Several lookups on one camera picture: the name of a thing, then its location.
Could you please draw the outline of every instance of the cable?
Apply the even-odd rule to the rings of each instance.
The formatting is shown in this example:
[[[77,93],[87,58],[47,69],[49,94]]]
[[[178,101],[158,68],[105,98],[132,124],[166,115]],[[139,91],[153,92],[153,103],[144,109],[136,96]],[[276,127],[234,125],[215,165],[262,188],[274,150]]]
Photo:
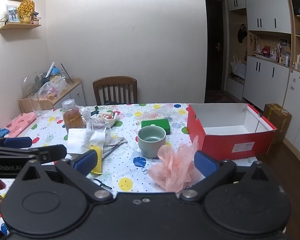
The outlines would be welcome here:
[[[101,180],[98,180],[98,179],[89,179],[89,180],[96,180],[97,182],[100,183],[100,187],[106,187],[108,189],[112,189],[111,187],[107,186],[106,184],[104,184]]]

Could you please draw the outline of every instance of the glass bottle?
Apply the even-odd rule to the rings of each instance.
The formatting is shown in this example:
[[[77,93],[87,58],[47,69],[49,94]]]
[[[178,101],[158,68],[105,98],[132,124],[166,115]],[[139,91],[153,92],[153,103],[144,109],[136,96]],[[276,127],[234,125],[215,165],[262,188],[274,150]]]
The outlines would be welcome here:
[[[70,128],[85,128],[79,111],[79,107],[75,104],[74,99],[69,99],[62,102],[63,121],[67,132]]]

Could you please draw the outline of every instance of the box label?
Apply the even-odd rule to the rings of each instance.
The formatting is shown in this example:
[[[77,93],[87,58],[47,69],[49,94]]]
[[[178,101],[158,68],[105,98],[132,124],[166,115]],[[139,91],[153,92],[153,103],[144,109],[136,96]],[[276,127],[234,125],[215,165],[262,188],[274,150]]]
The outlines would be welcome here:
[[[252,150],[254,143],[255,142],[235,144],[232,153],[250,151]]]

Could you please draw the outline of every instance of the amber liquid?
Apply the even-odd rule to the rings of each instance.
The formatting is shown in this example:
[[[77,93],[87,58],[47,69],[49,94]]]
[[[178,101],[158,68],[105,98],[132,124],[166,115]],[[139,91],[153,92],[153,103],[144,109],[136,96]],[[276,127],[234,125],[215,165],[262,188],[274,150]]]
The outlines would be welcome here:
[[[67,132],[69,132],[70,128],[85,128],[81,114],[77,108],[66,110],[63,113],[63,121],[65,122]]]

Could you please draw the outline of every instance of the white tissue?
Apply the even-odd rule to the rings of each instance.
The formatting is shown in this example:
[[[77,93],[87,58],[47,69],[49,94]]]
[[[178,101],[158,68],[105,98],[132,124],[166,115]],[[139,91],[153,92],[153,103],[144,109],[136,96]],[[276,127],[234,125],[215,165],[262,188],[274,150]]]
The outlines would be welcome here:
[[[84,154],[90,150],[91,145],[103,149],[105,136],[105,133],[94,132],[89,129],[69,129],[67,152]]]

